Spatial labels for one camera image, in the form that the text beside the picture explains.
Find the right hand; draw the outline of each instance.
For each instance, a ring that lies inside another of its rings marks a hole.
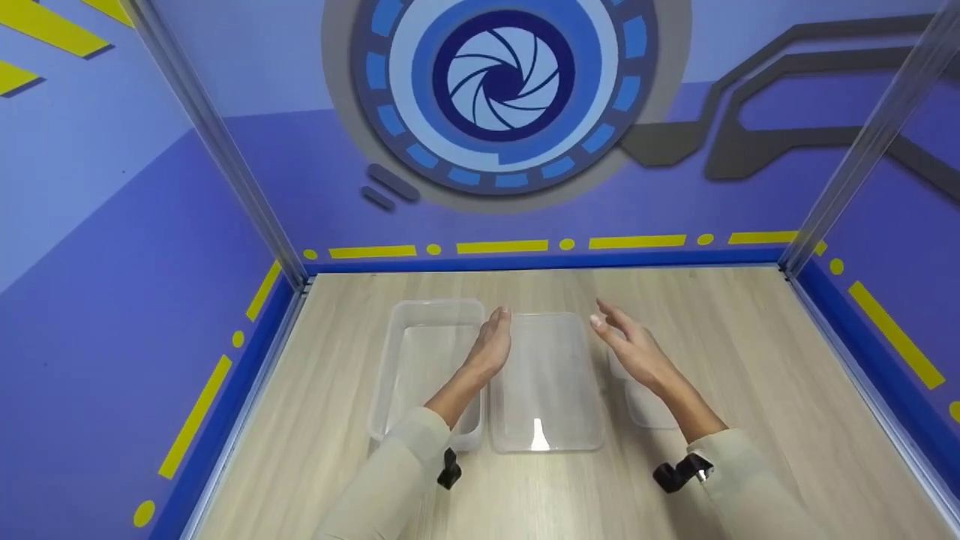
[[[657,340],[643,325],[634,321],[622,309],[597,299],[601,319],[590,315],[590,327],[616,354],[627,373],[640,384],[659,394],[669,386],[683,382],[684,376],[663,353]],[[623,332],[621,337],[613,329]]]

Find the clear plastic container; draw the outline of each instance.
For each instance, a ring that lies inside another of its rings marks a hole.
[[[401,302],[394,306],[383,344],[368,426],[380,442],[409,410],[423,406],[463,365],[486,311],[476,300]],[[480,446],[486,417],[486,389],[453,429],[450,447],[469,452]]]
[[[666,404],[650,388],[635,381],[623,364],[616,359],[613,349],[607,348],[607,363],[613,375],[623,380],[623,392],[627,398],[627,413],[630,419],[641,428],[651,430],[675,430],[677,420]]]
[[[584,322],[573,313],[515,314],[513,345],[490,386],[493,447],[501,453],[596,450],[600,394]]]

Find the wooden table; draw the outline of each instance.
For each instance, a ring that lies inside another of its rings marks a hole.
[[[323,275],[317,278],[200,528],[203,539],[306,539],[367,459],[367,412],[391,307],[477,298],[487,309],[622,305],[836,538],[950,538],[947,526],[772,267]],[[429,494],[404,538],[721,538],[696,481],[651,479],[684,455],[678,431],[642,430],[602,344],[591,356],[606,441],[580,454],[462,456],[451,492]]]

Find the transparent lid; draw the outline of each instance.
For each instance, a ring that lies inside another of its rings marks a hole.
[[[616,359],[613,349],[607,348],[607,363],[613,375],[623,380],[623,392],[627,398],[627,412],[630,419],[641,428],[651,430],[675,430],[677,420],[666,404],[652,390],[635,381],[623,365]]]
[[[600,394],[584,324],[573,313],[514,315],[510,357],[490,386],[498,452],[603,445]]]

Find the sleeve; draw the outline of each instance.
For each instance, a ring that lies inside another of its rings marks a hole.
[[[702,485],[728,538],[828,538],[777,480],[743,431],[708,435],[694,441],[687,451],[713,464],[713,472]]]
[[[314,540],[393,540],[444,467],[450,428],[427,408],[394,426],[327,512]]]

